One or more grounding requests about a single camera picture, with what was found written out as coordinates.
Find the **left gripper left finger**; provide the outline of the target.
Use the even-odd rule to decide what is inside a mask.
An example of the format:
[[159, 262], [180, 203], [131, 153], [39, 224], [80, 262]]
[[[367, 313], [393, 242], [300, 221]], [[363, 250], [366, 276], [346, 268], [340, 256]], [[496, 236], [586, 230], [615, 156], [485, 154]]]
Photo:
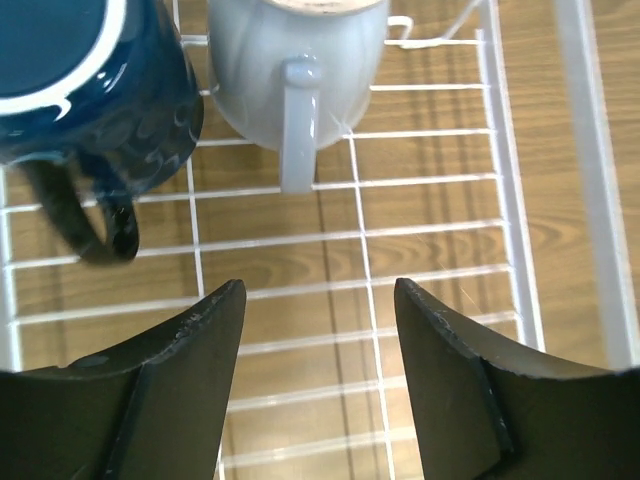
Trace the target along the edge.
[[231, 280], [128, 340], [1, 375], [5, 479], [210, 479], [246, 307]]

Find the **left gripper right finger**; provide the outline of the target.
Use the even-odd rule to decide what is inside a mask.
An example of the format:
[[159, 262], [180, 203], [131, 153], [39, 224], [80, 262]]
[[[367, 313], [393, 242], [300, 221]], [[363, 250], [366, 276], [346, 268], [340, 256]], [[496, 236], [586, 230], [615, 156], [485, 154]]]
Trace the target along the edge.
[[527, 347], [407, 278], [396, 324], [427, 479], [635, 479], [639, 371]]

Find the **large dark blue mug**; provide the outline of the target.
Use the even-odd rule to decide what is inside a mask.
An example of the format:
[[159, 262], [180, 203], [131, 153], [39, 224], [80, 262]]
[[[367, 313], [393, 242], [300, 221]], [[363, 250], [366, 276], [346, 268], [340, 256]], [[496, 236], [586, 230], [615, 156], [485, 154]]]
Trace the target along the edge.
[[82, 260], [132, 261], [133, 201], [170, 179], [204, 102], [161, 1], [1, 5], [1, 162]]

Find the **light grey flared mug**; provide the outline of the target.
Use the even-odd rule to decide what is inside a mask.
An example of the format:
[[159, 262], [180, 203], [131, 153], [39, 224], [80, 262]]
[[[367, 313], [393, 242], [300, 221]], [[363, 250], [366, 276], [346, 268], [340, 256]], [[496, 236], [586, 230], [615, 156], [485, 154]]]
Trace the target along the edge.
[[369, 105], [388, 1], [210, 1], [210, 95], [242, 137], [279, 154], [280, 189], [310, 191], [319, 150]]

